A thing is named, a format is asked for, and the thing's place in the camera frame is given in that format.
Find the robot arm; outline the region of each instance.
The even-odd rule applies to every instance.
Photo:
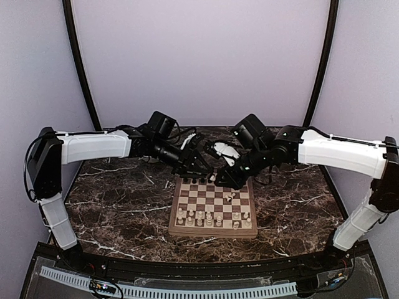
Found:
[[[319,164],[363,173],[371,189],[350,217],[331,235],[327,255],[341,257],[387,213],[399,209],[399,157],[396,141],[354,140],[327,135],[310,127],[285,126],[276,136],[254,115],[232,129],[249,152],[219,169],[215,185],[240,189],[262,169],[290,164]]]
[[[93,133],[55,132],[52,128],[41,131],[26,161],[32,181],[28,193],[29,197],[35,195],[33,200],[39,203],[47,227],[61,249],[78,244],[61,193],[62,165],[95,158],[150,156],[171,166],[171,172],[182,178],[206,179],[213,172],[197,150],[201,135],[190,135],[181,148],[168,141],[175,123],[155,112],[148,123],[138,128],[119,126]]]

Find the purple wall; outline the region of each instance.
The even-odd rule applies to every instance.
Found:
[[[74,16],[103,126],[301,125],[329,0],[84,0]]]
[[[336,135],[399,141],[399,2],[340,2],[329,66],[313,125]],[[370,180],[329,169],[349,212]],[[399,213],[367,234],[390,298],[399,298]]]
[[[38,240],[48,233],[22,183],[25,150],[44,126],[91,130],[62,11],[62,1],[0,4],[0,290],[19,298]],[[64,190],[77,165],[65,168]]]

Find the wooden chessboard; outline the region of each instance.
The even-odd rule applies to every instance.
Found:
[[[234,197],[228,201],[226,195]],[[189,211],[193,210],[192,222],[188,222]],[[212,222],[206,220],[207,212]],[[198,225],[198,212],[203,212],[203,221]],[[221,217],[220,226],[217,218]],[[249,179],[240,190],[217,187],[213,183],[193,183],[178,179],[169,222],[171,235],[191,237],[254,238],[257,235],[254,193]]]

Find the ventilation grille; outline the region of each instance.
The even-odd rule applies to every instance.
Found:
[[[40,276],[79,290],[91,292],[89,289],[90,279],[88,277],[77,276],[45,266],[42,267]],[[215,291],[162,290],[134,287],[121,283],[118,283],[118,286],[123,290],[123,296],[126,299],[263,299],[297,294],[295,282],[268,287]],[[109,295],[107,292],[98,291],[98,293]],[[120,298],[120,292],[117,290],[113,297]]]

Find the brown marble surface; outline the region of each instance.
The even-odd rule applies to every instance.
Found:
[[[237,143],[227,128],[200,128],[208,140]],[[204,157],[215,167],[222,159]],[[176,177],[162,163],[143,159],[86,161],[66,206],[84,250],[155,262],[242,262],[320,251],[343,222],[318,166],[274,168],[272,183],[254,182],[255,239],[178,237],[168,234]],[[267,182],[267,171],[257,179]]]

